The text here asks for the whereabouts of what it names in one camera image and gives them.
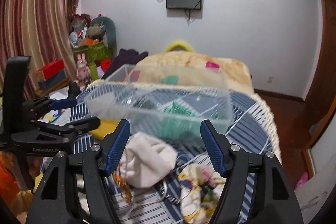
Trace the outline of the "white drawstring pouch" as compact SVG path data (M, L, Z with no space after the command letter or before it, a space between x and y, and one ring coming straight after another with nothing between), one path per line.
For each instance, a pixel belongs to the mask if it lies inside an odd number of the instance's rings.
M177 156L177 151L163 140L138 132L125 146L119 173L135 188L150 188L175 168Z

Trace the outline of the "floral patterned cloth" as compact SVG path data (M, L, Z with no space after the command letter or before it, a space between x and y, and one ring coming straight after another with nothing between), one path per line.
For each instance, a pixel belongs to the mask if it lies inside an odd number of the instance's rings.
M226 179L212 168L190 164L178 175L181 187L180 212L185 223L209 223Z

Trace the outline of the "green knitted cloth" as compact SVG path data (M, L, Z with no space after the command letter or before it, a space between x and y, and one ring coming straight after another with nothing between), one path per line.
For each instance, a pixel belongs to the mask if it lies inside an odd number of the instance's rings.
M177 139L182 135L199 135L203 117L190 107L173 102L162 109L164 117L158 135L164 138Z

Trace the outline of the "clear plastic storage bin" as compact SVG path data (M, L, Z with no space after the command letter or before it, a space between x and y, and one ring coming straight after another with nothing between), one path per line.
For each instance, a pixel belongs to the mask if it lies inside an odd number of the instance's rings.
M190 107L208 119L219 133L225 133L233 114L227 88L179 86L173 76L159 84L140 81L141 67L123 65L107 79L93 87L84 98L92 116L101 120L127 119L131 132L139 131L157 136L164 117L162 109L173 102Z

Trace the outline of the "red box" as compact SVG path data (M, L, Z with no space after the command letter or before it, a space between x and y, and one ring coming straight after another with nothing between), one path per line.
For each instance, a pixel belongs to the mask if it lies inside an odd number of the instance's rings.
M37 81L47 81L64 69L63 60L55 60L35 72Z

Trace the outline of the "pink rabbit plush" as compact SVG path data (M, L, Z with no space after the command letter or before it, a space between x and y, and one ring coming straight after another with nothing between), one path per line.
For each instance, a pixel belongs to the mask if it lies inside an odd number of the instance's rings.
M84 53L77 56L77 78L84 85L88 85L91 82L91 71L87 65Z

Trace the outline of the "blue patterned tablecloth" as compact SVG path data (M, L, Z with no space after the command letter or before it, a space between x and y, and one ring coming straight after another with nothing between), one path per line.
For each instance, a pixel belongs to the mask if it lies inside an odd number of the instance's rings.
M88 118L91 114L84 103L84 98L92 89L93 87L79 95L75 107L53 111L54 124L64 125ZM280 156L276 125L266 102L257 95L248 96L235 91L229 91L229 94L233 118L224 133L228 141L239 145L247 152L264 153L271 150ZM158 185L143 190L135 188L131 191L138 202L138 207L132 208L124 202L116 184L112 180L107 181L115 209L122 223L181 223L182 216L178 204L181 192L177 178L179 172L191 163L211 166L201 135L193 138L183 135L178 139L161 140L177 150L176 166Z

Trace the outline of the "green thermos bottle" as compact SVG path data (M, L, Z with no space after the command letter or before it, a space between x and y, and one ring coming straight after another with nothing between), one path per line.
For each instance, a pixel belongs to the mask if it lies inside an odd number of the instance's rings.
M92 81L96 81L97 79L99 79L96 64L95 63L90 63L89 68L90 68L90 71L91 71Z

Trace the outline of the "red plush item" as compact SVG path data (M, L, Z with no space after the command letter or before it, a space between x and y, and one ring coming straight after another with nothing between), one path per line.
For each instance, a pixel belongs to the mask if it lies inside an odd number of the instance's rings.
M106 72L109 69L111 63L112 63L111 59L105 59L105 60L101 61L100 67L101 67L102 71Z

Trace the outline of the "green cardboard storage box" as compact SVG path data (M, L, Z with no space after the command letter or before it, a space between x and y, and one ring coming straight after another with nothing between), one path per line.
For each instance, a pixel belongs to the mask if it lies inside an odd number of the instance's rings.
M77 62L77 56L82 55L83 53L85 54L85 60L88 64L111 59L113 57L113 50L106 48L103 42L74 48L73 57L75 62Z

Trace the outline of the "dark purple garment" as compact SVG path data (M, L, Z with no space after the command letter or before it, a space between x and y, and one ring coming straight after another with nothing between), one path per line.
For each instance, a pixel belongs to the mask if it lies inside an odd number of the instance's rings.
M117 69L122 67L125 64L129 65L136 65L144 58L148 57L149 52L141 52L139 53L136 50L125 50L120 49L119 54L112 59L112 63L109 67L109 69L104 72L102 79L108 78L112 73L114 73Z

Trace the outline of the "grey green plush pillow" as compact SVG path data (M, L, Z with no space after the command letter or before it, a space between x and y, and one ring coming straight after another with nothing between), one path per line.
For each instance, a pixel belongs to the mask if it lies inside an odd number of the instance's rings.
M94 18L87 29L87 38L98 39L106 49L112 50L116 46L116 26L108 17Z

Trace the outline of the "beige blanket with patches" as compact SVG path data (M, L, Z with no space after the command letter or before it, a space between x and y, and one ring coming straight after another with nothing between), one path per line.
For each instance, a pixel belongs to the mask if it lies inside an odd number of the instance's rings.
M219 59L200 53L172 51L151 55L138 64L140 81L159 84L163 78L173 76L179 86L207 86L227 88L254 95L248 67L235 59Z

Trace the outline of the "wooden door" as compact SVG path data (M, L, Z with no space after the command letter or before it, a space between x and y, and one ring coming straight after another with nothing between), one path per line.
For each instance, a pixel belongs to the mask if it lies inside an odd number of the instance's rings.
M304 149L312 147L335 113L335 0L321 0L322 39L317 67L304 102L310 125L321 122Z

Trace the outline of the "striped brown curtain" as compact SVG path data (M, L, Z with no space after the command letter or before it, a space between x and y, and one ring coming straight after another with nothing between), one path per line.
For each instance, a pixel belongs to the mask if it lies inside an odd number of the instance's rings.
M62 60L66 75L76 77L70 44L71 21L79 0L1 0L1 80L9 57L29 56L29 76L24 95L35 97L35 72L54 60Z

